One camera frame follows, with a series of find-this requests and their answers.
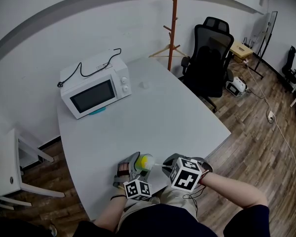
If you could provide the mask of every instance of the microwave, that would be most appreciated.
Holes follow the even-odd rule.
[[[114,54],[113,51],[106,52],[83,60],[82,73],[89,75],[100,70]],[[66,80],[76,68],[77,64],[74,64],[63,69],[60,81]],[[60,92],[69,110],[79,119],[132,93],[128,68],[119,56],[115,56],[105,69],[87,78],[76,71]]]

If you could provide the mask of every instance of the wristband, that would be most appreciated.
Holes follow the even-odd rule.
[[[127,197],[127,196],[126,196],[126,195],[123,195],[123,194],[114,195],[114,196],[111,197],[111,200],[112,200],[113,198],[118,198],[118,197]]]
[[[205,170],[204,173],[202,173],[200,179],[198,180],[198,183],[202,185],[202,179],[209,173],[209,170]]]

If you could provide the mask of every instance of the wooden coat rack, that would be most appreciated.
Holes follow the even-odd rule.
[[[150,55],[149,57],[169,57],[169,61],[168,61],[168,70],[171,70],[171,62],[172,62],[172,57],[184,57],[187,56],[186,54],[184,54],[183,52],[178,50],[178,47],[180,47],[180,45],[174,46],[174,34],[175,34],[175,30],[176,30],[176,21],[178,20],[177,17],[177,4],[178,4],[178,0],[172,0],[173,1],[173,10],[172,10],[172,25],[171,28],[163,26],[165,29],[169,30],[169,36],[170,36],[170,44],[166,45],[164,49],[159,50],[155,53],[153,53],[152,55]],[[165,50],[169,49],[169,55],[167,56],[156,56],[159,53],[162,53]],[[177,51],[179,54],[181,54],[180,56],[173,56],[173,50]]]

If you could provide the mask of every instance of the black office chair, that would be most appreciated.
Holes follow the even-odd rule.
[[[295,72],[292,71],[292,65],[295,58],[295,54],[296,54],[296,49],[292,46],[288,52],[287,63],[282,68],[282,72],[285,76],[285,80],[288,83],[291,82],[293,84],[296,84],[296,77],[295,77],[296,70]]]
[[[194,28],[195,47],[191,58],[184,57],[183,83],[197,96],[202,96],[217,111],[209,97],[221,97],[226,80],[233,81],[230,70],[223,68],[224,59],[233,44],[225,21],[208,17]]]

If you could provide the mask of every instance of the microwave window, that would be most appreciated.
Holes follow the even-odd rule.
[[[71,101],[80,113],[100,105],[115,97],[110,80],[93,86],[73,97]]]

